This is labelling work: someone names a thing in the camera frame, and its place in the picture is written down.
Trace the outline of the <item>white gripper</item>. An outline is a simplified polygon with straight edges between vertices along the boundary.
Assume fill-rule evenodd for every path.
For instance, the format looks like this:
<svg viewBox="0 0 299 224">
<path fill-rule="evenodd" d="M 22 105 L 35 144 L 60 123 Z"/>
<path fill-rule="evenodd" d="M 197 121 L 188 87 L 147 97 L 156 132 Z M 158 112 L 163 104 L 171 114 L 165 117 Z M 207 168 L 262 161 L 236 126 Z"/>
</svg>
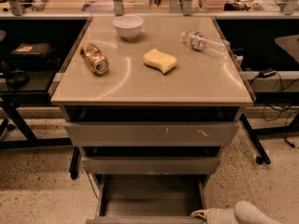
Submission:
<svg viewBox="0 0 299 224">
<path fill-rule="evenodd" d="M 206 219 L 206 224 L 239 224 L 233 208 L 196 210 L 191 216 Z"/>
</svg>

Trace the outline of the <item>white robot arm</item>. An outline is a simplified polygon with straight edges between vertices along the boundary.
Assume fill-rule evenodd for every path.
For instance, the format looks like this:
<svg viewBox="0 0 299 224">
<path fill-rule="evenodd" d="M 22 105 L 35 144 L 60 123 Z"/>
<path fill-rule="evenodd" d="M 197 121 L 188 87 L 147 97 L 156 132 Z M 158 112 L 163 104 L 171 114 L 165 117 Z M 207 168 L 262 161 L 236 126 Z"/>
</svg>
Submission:
<svg viewBox="0 0 299 224">
<path fill-rule="evenodd" d="M 191 216 L 203 219 L 205 224 L 282 224 L 247 201 L 239 201 L 232 208 L 196 210 Z"/>
</svg>

